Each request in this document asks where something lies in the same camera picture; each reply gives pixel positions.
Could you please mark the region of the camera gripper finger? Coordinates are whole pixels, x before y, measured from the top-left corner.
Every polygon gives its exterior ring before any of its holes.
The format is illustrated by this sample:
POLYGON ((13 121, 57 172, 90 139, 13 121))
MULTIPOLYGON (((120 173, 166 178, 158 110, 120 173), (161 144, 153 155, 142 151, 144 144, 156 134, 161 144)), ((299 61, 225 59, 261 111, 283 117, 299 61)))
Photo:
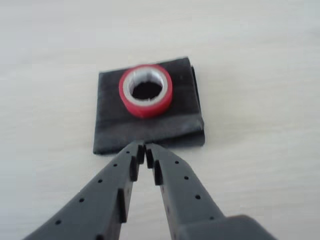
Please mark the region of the camera gripper finger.
POLYGON ((28 240, 117 240, 127 222, 133 183, 143 164, 145 145, 123 148, 78 194, 28 240))
POLYGON ((146 145, 147 166, 160 187, 173 240, 212 240, 214 221, 224 219, 191 166, 168 149, 146 145))

